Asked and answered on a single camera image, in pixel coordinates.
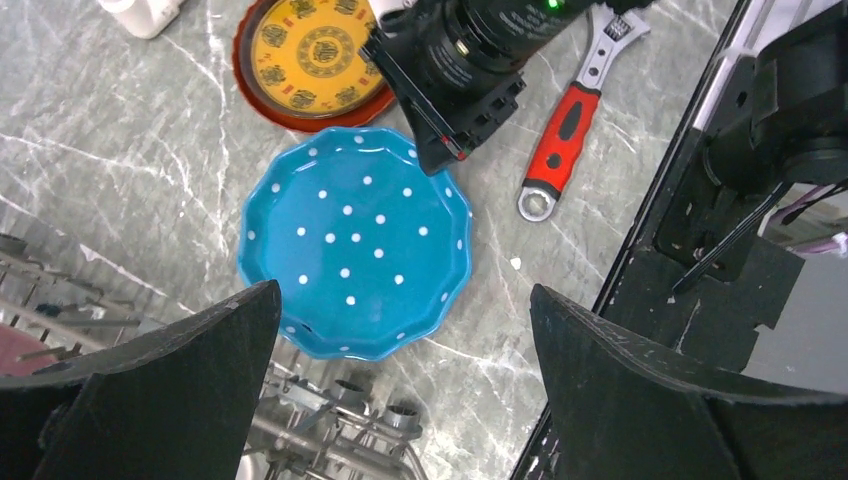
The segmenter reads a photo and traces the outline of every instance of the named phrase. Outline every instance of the marble countertop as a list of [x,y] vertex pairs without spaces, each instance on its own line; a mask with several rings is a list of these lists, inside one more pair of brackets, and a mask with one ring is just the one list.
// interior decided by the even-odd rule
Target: marble countertop
[[[468,287],[432,337],[380,364],[344,363],[371,373],[375,396],[422,406],[417,448],[431,478],[506,478],[517,460],[545,403],[530,289],[594,300],[734,2],[689,3],[644,13],[652,32],[610,72],[571,183],[541,224],[515,200],[578,66],[585,20],[531,59],[519,112],[452,168],[474,210]],[[87,261],[176,312],[243,288],[241,205],[270,160],[306,138],[257,115],[235,86],[231,42],[249,4],[188,0],[144,41],[90,0],[0,2],[0,211],[77,239]],[[376,124],[409,133],[396,108]]]

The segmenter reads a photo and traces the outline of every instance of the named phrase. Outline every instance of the blue bowl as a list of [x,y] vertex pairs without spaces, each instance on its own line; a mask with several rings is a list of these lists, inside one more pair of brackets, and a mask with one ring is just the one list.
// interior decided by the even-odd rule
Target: blue bowl
[[280,154],[244,206],[238,269],[276,279],[280,333],[377,361],[433,333],[471,275],[471,210],[385,128],[329,128]]

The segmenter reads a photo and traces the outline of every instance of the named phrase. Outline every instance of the dish rack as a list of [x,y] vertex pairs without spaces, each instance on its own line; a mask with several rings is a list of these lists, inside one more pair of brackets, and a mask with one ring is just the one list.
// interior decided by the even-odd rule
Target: dish rack
[[[164,325],[133,302],[51,269],[27,253],[24,240],[3,233],[0,323],[43,344],[21,362],[62,362]],[[381,411],[367,388],[347,380],[322,389],[295,373],[297,355],[290,365],[268,365],[237,480],[427,480],[410,445],[423,431],[414,408]]]

